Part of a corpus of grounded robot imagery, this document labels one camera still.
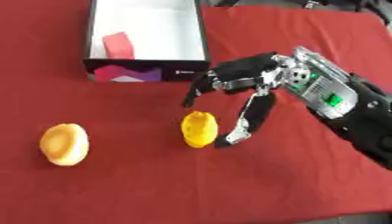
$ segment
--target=silver mechanical part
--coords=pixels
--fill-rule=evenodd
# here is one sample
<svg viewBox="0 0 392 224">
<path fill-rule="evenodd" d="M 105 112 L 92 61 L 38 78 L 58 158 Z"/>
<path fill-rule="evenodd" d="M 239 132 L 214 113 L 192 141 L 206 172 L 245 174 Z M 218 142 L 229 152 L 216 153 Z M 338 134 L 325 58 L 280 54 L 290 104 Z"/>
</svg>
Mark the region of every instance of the silver mechanical part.
<svg viewBox="0 0 392 224">
<path fill-rule="evenodd" d="M 298 65 L 289 70 L 287 82 L 289 85 L 298 86 L 306 84 L 311 78 L 311 71 L 304 65 Z"/>
<path fill-rule="evenodd" d="M 377 108 L 377 106 L 378 106 L 379 104 L 380 104 L 380 103 L 379 103 L 378 101 L 371 101 L 370 103 L 367 104 L 367 107 L 368 107 L 369 109 L 375 109 L 375 108 Z"/>
<path fill-rule="evenodd" d="M 201 96 L 201 92 L 200 92 L 200 90 L 198 90 L 197 88 L 195 89 L 195 92 L 196 92 L 196 95 L 197 95 L 197 96 Z"/>
<path fill-rule="evenodd" d="M 320 3 L 315 2 L 315 1 L 308 1 L 306 5 L 304 6 L 307 10 L 311 10 L 314 8 L 314 6 L 319 5 Z"/>
<path fill-rule="evenodd" d="M 255 88 L 256 91 L 256 95 L 257 96 L 265 96 L 268 95 L 270 93 L 270 90 L 267 87 L 261 87 L 261 86 L 257 86 Z"/>
<path fill-rule="evenodd" d="M 253 98 L 257 97 L 258 93 L 254 93 L 250 96 L 248 103 L 245 105 L 243 111 L 240 114 L 240 118 L 237 120 L 237 124 L 234 129 L 226 136 L 226 141 L 230 144 L 238 144 L 240 141 L 248 139 L 252 136 L 251 133 L 248 132 L 249 122 L 245 119 L 244 115 L 248 110 L 250 104 L 253 101 Z"/>
<path fill-rule="evenodd" d="M 240 141 L 250 138 L 252 134 L 248 132 L 248 128 L 249 122 L 247 119 L 241 117 L 238 119 L 233 131 L 226 136 L 226 141 L 230 144 L 237 144 Z"/>
<path fill-rule="evenodd" d="M 350 81 L 348 73 L 302 46 L 295 49 L 293 59 L 295 66 L 287 59 L 282 62 L 288 62 L 284 86 L 308 107 L 329 119 L 342 117 L 355 107 L 358 94 L 346 84 Z M 295 71 L 307 77 L 299 81 Z"/>
</svg>

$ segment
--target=orange ball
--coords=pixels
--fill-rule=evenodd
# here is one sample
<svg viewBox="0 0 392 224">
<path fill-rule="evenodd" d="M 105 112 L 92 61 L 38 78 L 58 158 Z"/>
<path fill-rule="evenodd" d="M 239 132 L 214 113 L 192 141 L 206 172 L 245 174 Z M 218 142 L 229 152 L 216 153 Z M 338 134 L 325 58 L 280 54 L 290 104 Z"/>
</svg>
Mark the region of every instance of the orange ball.
<svg viewBox="0 0 392 224">
<path fill-rule="evenodd" d="M 46 158 L 56 165 L 77 165 L 88 154 L 88 145 L 88 134 L 75 123 L 51 127 L 39 141 Z"/>
</svg>

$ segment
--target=table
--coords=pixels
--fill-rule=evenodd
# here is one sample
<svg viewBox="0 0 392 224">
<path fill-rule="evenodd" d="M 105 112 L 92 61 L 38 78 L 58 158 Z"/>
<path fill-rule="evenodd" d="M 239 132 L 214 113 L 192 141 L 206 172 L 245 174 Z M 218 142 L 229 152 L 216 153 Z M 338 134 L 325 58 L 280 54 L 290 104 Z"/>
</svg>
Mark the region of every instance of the table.
<svg viewBox="0 0 392 224">
<path fill-rule="evenodd" d="M 203 12 L 215 65 L 302 45 L 390 90 L 392 41 L 377 17 L 248 6 Z M 392 173 L 283 91 L 248 141 L 190 149 L 179 130 L 188 83 L 86 78 L 87 15 L 85 0 L 3 3 L 1 223 L 292 223 L 391 210 Z M 210 94 L 196 109 L 215 114 L 225 132 L 249 94 Z M 57 123 L 87 130 L 91 153 L 80 165 L 56 167 L 39 153 L 39 137 Z"/>
</svg>

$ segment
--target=cardboard box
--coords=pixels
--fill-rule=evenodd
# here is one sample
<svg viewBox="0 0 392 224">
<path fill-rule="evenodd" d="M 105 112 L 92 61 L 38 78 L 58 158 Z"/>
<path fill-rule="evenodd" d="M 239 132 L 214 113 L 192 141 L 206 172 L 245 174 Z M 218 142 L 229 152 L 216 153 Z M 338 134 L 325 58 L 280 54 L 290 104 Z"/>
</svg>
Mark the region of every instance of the cardboard box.
<svg viewBox="0 0 392 224">
<path fill-rule="evenodd" d="M 125 47 L 117 54 L 123 59 L 110 57 L 118 46 Z M 209 67 L 199 1 L 92 0 L 84 63 L 92 75 L 113 65 L 141 73 L 162 69 L 163 81 L 191 80 Z"/>
</svg>

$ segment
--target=robot finger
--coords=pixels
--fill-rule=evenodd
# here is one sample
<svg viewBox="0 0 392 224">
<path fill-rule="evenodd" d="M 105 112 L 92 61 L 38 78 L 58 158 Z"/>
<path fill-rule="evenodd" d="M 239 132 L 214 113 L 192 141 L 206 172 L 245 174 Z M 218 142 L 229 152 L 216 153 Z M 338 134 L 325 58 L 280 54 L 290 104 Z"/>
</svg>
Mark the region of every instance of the robot finger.
<svg viewBox="0 0 392 224">
<path fill-rule="evenodd" d="M 232 132 L 219 136 L 214 142 L 215 147 L 227 147 L 250 138 L 251 133 L 261 127 L 275 102 L 276 97 L 274 94 L 252 94 L 241 109 L 240 117 Z"/>
</svg>

